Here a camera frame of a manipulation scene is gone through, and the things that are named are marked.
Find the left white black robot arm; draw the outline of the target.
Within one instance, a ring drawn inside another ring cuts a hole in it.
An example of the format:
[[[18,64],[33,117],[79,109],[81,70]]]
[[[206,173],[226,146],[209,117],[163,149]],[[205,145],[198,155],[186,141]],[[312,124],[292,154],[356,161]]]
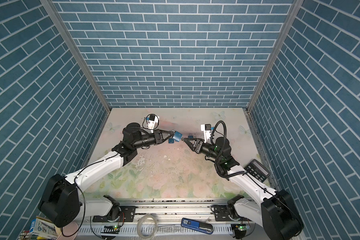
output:
[[[156,146],[169,139],[180,141],[181,137],[182,134],[174,130],[146,131],[138,123],[128,124],[123,129],[123,139],[100,160],[68,175],[52,176],[40,200],[39,210],[58,228],[85,217],[118,221],[122,216],[119,202],[107,195],[90,200],[84,196],[84,191],[131,162],[138,149]]]

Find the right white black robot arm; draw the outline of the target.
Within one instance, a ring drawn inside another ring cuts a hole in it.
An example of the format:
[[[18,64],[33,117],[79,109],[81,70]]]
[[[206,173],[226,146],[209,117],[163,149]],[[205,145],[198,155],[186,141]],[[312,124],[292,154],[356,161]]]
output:
[[[263,227],[271,240],[290,240],[302,232],[304,223],[292,196],[285,190],[266,186],[247,172],[232,156],[227,139],[220,137],[214,144],[200,138],[183,141],[193,152],[212,158],[218,175],[250,196],[250,201],[244,197],[231,200],[232,218],[252,220]]]

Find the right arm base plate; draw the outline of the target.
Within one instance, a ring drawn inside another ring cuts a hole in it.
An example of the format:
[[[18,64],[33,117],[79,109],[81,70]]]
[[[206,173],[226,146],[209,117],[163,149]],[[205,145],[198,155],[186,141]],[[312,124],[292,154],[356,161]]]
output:
[[[211,205],[215,221],[217,222],[239,222],[239,221],[253,221],[250,217],[253,209],[245,207],[244,205]]]

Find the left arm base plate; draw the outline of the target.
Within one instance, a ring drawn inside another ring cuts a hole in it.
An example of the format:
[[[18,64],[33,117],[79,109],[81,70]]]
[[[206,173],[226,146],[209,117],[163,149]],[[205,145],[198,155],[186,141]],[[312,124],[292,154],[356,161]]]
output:
[[[114,223],[114,222],[133,222],[135,218],[135,206],[120,206],[118,209],[112,209],[106,216],[93,216],[94,223]]]

